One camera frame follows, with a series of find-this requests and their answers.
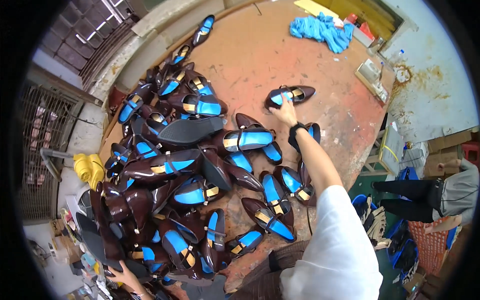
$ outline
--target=white shirt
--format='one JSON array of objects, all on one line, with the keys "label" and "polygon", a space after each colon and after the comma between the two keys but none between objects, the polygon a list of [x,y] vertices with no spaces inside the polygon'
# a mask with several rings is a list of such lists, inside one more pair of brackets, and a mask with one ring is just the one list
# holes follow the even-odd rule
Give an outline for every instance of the white shirt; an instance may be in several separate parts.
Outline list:
[{"label": "white shirt", "polygon": [[317,200],[317,227],[302,259],[280,275],[283,298],[373,300],[382,279],[347,191],[328,187]]}]

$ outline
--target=blue fabric pile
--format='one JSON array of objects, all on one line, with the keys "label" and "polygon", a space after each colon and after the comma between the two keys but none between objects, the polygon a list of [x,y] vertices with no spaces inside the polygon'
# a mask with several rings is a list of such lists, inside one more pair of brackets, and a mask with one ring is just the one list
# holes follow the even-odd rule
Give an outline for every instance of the blue fabric pile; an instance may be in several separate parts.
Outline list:
[{"label": "blue fabric pile", "polygon": [[327,42],[328,47],[334,53],[341,53],[348,48],[352,40],[352,24],[345,24],[343,30],[336,28],[333,17],[325,16],[321,12],[318,17],[308,16],[306,18],[295,18],[290,22],[290,34],[302,38],[314,38],[318,42]]}]

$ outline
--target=hand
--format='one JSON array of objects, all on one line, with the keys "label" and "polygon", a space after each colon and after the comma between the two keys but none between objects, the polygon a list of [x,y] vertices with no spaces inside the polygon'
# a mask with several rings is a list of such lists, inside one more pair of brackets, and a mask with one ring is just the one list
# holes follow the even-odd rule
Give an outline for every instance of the hand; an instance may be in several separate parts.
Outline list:
[{"label": "hand", "polygon": [[433,225],[423,224],[423,229],[425,230],[425,234],[432,233],[433,232]]},{"label": "hand", "polygon": [[110,279],[111,281],[123,282],[127,286],[131,287],[135,292],[141,293],[144,287],[142,286],[140,281],[138,281],[138,278],[135,276],[135,274],[133,274],[127,268],[124,261],[119,261],[119,262],[120,262],[120,265],[123,269],[123,272],[116,271],[113,268],[108,268],[108,270],[113,275],[115,275],[115,277],[107,276],[107,278]]},{"label": "hand", "polygon": [[295,113],[295,108],[293,107],[293,101],[288,101],[287,97],[283,93],[280,94],[282,96],[282,107],[280,109],[277,108],[269,108],[269,111],[279,119],[282,123],[287,125],[289,128],[297,125],[297,114]]},{"label": "hand", "polygon": [[445,164],[439,163],[439,164],[437,165],[437,171],[443,172],[444,169],[445,169]]}]

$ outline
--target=shoe sole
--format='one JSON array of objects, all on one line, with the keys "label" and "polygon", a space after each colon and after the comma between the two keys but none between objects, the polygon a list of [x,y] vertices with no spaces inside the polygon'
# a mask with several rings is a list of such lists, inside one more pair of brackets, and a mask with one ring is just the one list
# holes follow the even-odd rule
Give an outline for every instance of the shoe sole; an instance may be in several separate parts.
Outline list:
[{"label": "shoe sole", "polygon": [[205,156],[202,166],[202,173],[209,182],[216,185],[219,189],[231,191],[232,185],[228,184],[223,176],[218,172],[217,168]]},{"label": "shoe sole", "polygon": [[223,120],[219,117],[175,120],[160,132],[158,139],[171,145],[188,146],[222,129]]}]

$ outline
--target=gray jacket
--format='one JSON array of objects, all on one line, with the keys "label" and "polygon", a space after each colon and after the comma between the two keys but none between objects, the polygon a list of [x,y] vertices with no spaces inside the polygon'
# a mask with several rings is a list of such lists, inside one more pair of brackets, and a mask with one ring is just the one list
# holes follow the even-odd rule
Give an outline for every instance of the gray jacket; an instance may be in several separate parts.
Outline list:
[{"label": "gray jacket", "polygon": [[[460,164],[460,170],[460,173],[445,179],[440,209],[444,216],[462,215],[461,225],[463,226],[473,219],[480,178],[477,166],[464,158]],[[433,210],[432,216],[434,220],[440,218],[436,210]]]}]

